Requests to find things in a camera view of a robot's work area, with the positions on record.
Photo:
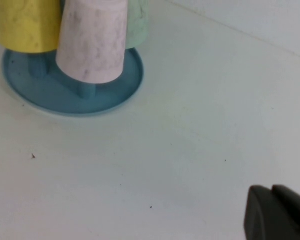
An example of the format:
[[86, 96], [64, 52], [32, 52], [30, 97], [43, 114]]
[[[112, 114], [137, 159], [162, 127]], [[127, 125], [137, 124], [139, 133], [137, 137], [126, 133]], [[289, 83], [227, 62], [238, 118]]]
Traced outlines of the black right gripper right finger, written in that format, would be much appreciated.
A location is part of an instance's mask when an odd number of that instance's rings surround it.
[[272, 193], [300, 228], [300, 195], [284, 185], [273, 185]]

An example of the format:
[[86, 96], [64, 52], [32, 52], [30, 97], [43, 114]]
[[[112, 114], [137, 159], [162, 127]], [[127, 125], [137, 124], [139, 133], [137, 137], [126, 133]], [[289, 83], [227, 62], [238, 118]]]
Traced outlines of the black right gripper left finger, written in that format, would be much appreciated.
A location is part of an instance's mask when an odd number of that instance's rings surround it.
[[249, 188], [244, 231], [247, 240], [300, 240], [300, 227], [272, 189], [261, 185]]

